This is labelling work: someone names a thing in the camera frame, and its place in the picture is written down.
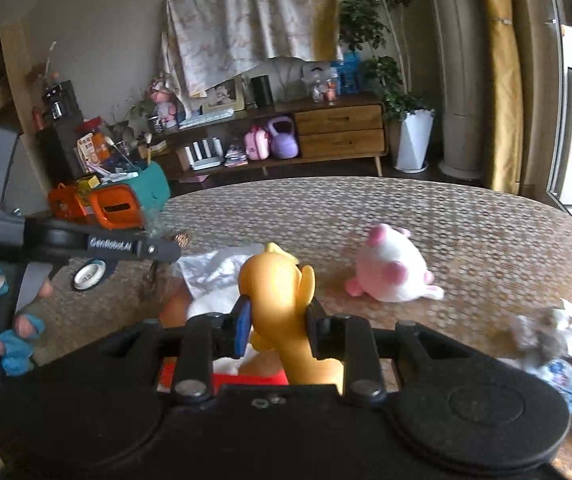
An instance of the dark floor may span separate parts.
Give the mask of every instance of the dark floor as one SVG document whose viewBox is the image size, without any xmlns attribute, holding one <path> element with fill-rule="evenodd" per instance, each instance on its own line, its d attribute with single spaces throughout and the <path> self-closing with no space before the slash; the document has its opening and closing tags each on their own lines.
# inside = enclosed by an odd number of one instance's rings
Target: dark floor
<svg viewBox="0 0 572 480">
<path fill-rule="evenodd" d="M 437 163 L 440 154 L 429 153 L 429 167 L 422 173 L 402 173 L 393 168 L 390 156 L 382 157 L 381 166 L 385 177 L 416 178 L 418 180 L 431 180 L 433 182 L 449 182 L 452 184 L 465 184 L 468 186 L 481 186 L 479 181 L 458 180 L 444 175 L 438 169 Z M 272 178 L 294 178 L 300 176 L 377 176 L 374 158 L 353 158 L 345 160 L 331 160 L 328 162 L 311 162 L 309 164 L 293 164 L 291 166 L 276 166 L 268 168 L 268 176 L 261 170 L 239 170 L 231 173 L 216 173 L 209 176 L 200 184 L 170 183 L 172 196 L 183 195 L 200 189 L 228 186 L 241 182 L 254 182 Z"/>
</svg>

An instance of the wooden leg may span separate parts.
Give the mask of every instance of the wooden leg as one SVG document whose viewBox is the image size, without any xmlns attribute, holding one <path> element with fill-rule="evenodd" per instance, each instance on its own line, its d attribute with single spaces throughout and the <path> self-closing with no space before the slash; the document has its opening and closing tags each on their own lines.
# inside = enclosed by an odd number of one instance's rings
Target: wooden leg
<svg viewBox="0 0 572 480">
<path fill-rule="evenodd" d="M 381 158 L 378 155 L 375 157 L 375 166 L 377 167 L 377 176 L 384 176 L 381 173 Z"/>
</svg>

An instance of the white planter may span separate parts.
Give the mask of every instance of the white planter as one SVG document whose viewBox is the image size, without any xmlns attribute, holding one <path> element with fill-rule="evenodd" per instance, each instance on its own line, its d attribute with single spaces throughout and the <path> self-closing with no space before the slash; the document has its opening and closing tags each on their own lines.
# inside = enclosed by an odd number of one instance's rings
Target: white planter
<svg viewBox="0 0 572 480">
<path fill-rule="evenodd" d="M 401 123 L 401 138 L 395 169 L 404 173 L 419 173 L 424 166 L 426 150 L 432 131 L 435 110 L 417 110 Z"/>
</svg>

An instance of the yellow toy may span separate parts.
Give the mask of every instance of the yellow toy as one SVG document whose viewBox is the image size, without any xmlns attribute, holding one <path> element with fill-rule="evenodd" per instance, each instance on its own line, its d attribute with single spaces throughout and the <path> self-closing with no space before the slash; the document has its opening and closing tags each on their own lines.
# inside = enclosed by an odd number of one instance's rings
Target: yellow toy
<svg viewBox="0 0 572 480">
<path fill-rule="evenodd" d="M 290 384 L 336 384 L 343 389 L 343 364 L 318 361 L 306 336 L 304 316 L 315 293 L 315 272 L 276 244 L 256 254 L 239 272 L 239 292 L 250 297 L 250 342 L 262 352 L 275 349 Z"/>
</svg>

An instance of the pink backpack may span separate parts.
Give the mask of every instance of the pink backpack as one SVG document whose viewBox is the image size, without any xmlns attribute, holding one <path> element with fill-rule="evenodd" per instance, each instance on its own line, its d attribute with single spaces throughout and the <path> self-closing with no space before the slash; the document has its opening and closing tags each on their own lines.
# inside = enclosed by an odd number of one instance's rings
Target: pink backpack
<svg viewBox="0 0 572 480">
<path fill-rule="evenodd" d="M 253 126 L 243 137 L 246 155 L 250 160 L 264 160 L 271 154 L 268 133 L 262 128 Z"/>
</svg>

